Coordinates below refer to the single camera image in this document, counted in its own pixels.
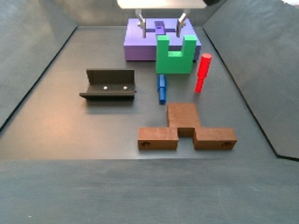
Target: gray surface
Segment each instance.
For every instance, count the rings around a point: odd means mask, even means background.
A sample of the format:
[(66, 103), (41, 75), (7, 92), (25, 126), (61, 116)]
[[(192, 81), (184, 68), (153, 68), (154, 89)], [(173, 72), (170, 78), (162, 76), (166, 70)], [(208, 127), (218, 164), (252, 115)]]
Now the gray surface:
[(204, 30), (277, 155), (299, 158), (299, 11), (228, 0)]
[[(51, 62), (41, 81), (0, 133), (1, 159), (110, 158), (273, 158), (229, 74), (209, 41), (196, 28), (201, 52), (213, 55), (200, 94), (190, 75), (168, 75), (168, 102), (194, 102), (204, 126), (232, 127), (232, 151), (194, 151), (181, 138), (177, 151), (138, 151), (137, 128), (165, 126), (165, 106), (158, 105), (154, 63), (125, 62), (125, 27), (80, 27)], [(85, 69), (134, 69), (133, 102), (86, 102)]]
[[(136, 17), (134, 10), (121, 10), (117, 0), (51, 0), (78, 25), (122, 26)], [(201, 26), (226, 0), (202, 10), (190, 10), (190, 21)], [(142, 10), (144, 18), (178, 18), (182, 10)]]
[(1, 161), (5, 224), (296, 224), (299, 164), (278, 159)]
[(0, 1), (0, 12), (1, 129), (76, 25), (46, 0)]

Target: gray wall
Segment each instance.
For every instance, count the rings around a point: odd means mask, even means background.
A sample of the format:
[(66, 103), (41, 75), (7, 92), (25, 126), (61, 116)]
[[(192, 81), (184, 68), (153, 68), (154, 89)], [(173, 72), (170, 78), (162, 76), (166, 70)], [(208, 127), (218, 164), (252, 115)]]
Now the gray wall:
[(299, 158), (299, 10), (228, 0), (202, 28), (276, 154)]
[(76, 24), (47, 0), (0, 1), (0, 128)]
[[(63, 10), (78, 25), (122, 26), (126, 20), (134, 18), (133, 10), (121, 10), (117, 0), (51, 0)], [(190, 11), (193, 25), (202, 26), (210, 15), (226, 0), (202, 10)], [(181, 10), (144, 10), (145, 18), (177, 18)]]

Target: gray floor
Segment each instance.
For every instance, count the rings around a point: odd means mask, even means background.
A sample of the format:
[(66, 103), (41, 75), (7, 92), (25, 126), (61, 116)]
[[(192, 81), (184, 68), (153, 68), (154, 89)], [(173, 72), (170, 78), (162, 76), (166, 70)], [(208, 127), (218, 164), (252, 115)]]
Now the gray floor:
[[(165, 124), (164, 106), (153, 63), (122, 61), (122, 35), (124, 28), (76, 31), (1, 132), (0, 223), (296, 224), (299, 164), (274, 158), (216, 56), (200, 96), (192, 75), (173, 76), (168, 101), (196, 102), (204, 125), (233, 127), (236, 148), (193, 152), (181, 139), (174, 152), (138, 153), (136, 128)], [(86, 67), (136, 70), (132, 105), (85, 103)]]
[[(200, 94), (193, 93), (197, 63), (189, 75), (168, 75), (168, 102), (194, 102), (204, 126), (232, 127), (232, 151), (194, 151), (181, 138), (177, 151), (138, 151), (137, 128), (165, 126), (157, 103), (153, 62), (125, 62), (125, 27), (80, 27), (38, 85), (0, 134), (1, 159), (273, 158), (229, 74), (201, 28), (201, 52), (213, 60)], [(133, 103), (86, 102), (86, 68), (133, 68)]]

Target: wooden block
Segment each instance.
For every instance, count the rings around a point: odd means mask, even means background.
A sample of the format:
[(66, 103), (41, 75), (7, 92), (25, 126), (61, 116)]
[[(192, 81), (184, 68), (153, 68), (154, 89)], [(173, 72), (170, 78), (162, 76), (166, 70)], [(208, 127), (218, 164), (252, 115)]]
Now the wooden block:
[(201, 126), (196, 105), (189, 102), (166, 104), (166, 122), (176, 128), (178, 137), (192, 137), (194, 128)]
[(194, 150), (232, 150), (237, 137), (230, 128), (197, 128), (193, 132)]
[(176, 150), (177, 130), (172, 128), (138, 128), (137, 148), (138, 150)]

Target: black bracket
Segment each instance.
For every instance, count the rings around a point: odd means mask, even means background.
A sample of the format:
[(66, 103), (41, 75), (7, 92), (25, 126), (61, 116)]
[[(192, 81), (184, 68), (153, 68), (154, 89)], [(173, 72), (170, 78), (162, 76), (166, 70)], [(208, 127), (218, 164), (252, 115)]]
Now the black bracket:
[(134, 70), (88, 69), (88, 91), (78, 95), (88, 100), (133, 100)]

